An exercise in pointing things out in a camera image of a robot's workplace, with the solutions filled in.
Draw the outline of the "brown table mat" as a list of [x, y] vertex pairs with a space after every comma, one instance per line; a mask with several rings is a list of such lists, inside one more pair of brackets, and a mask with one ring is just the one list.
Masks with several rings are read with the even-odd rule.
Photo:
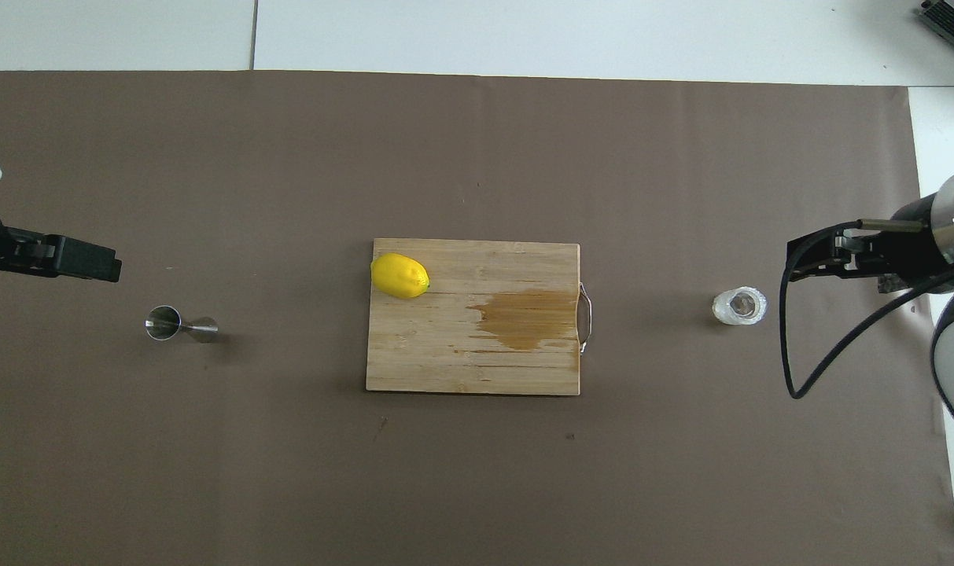
[[[0, 72], [0, 164], [123, 262], [0, 273], [0, 566], [954, 566], [927, 304], [800, 401], [710, 312], [916, 199], [904, 87]], [[580, 394], [367, 391], [376, 237], [579, 244]]]

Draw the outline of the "yellow lemon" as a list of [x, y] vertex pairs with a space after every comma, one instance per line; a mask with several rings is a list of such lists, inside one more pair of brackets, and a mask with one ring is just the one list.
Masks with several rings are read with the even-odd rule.
[[429, 272], [422, 263], [408, 255], [379, 255], [371, 262], [370, 269], [372, 285], [399, 300], [412, 300], [429, 290]]

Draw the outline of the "small clear glass cup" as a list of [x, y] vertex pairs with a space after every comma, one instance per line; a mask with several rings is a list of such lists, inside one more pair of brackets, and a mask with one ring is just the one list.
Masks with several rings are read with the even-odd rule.
[[711, 311], [722, 325], [757, 325], [767, 315], [768, 300], [757, 288], [743, 286], [719, 293]]

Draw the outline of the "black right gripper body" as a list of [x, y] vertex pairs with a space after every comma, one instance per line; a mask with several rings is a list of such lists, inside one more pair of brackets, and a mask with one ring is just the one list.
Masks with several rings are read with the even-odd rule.
[[912, 201], [898, 208], [891, 221], [918, 221], [919, 232], [882, 230], [866, 237], [866, 251], [860, 255], [860, 267], [877, 278], [880, 293], [908, 290], [950, 268], [930, 232], [930, 214], [934, 196]]

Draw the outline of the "steel double jigger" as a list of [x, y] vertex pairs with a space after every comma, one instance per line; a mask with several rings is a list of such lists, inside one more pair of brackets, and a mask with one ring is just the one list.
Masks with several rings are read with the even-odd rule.
[[145, 332], [156, 341], [172, 340], [176, 336], [189, 336], [197, 343], [210, 344], [217, 340], [220, 327], [213, 318], [188, 319], [170, 305], [154, 307], [145, 318]]

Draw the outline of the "wooden cutting board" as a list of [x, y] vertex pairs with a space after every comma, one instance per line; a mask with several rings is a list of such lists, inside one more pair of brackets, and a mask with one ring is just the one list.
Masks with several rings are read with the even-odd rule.
[[375, 239], [430, 276], [399, 300], [373, 289], [366, 389], [578, 395], [580, 246], [538, 241]]

